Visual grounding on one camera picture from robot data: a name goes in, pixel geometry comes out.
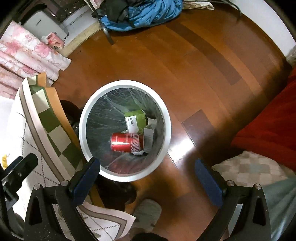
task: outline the gray plaid fabric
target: gray plaid fabric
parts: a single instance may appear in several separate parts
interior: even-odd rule
[[[214,165],[212,169],[225,180],[245,187],[255,183],[268,185],[288,178],[276,161],[249,151]]]

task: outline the green and white checkered pattern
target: green and white checkered pattern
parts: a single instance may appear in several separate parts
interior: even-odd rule
[[[30,81],[30,83],[33,84],[30,85],[32,98],[47,137],[69,175],[73,176],[78,169],[81,169],[82,153],[71,142],[59,119],[56,117],[45,88],[35,85],[34,81]]]

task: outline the cardboard box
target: cardboard box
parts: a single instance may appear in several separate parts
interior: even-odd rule
[[[148,125],[144,128],[144,152],[146,153],[149,153],[152,149],[156,124],[156,120],[148,118]]]
[[[143,110],[135,110],[124,113],[126,126],[129,133],[143,134],[146,123],[146,115]]]

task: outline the trash can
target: trash can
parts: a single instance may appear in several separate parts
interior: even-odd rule
[[[157,120],[151,151],[142,156],[111,151],[111,135],[127,129],[124,113],[134,110],[144,110],[146,117]],[[170,138],[170,116],[163,100],[148,86],[131,80],[115,81],[97,90],[79,122],[85,158],[98,158],[100,174],[119,182],[139,180],[153,172],[166,155]]]

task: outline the metal screw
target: metal screw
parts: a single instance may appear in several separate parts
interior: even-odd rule
[[[230,187],[233,187],[233,186],[235,185],[234,181],[231,181],[231,180],[228,180],[228,181],[226,182],[226,184],[227,184],[228,186],[230,186]]]
[[[61,186],[65,187],[65,186],[68,185],[68,183],[69,183],[69,181],[67,181],[67,180],[63,180],[63,181],[61,182]]]
[[[258,184],[258,183],[256,183],[256,184],[255,184],[255,188],[258,189],[258,190],[260,190],[260,189],[261,189],[261,185]]]
[[[35,189],[35,190],[38,190],[40,187],[41,187],[41,185],[38,183],[38,184],[36,184],[36,185],[34,186],[34,189]]]

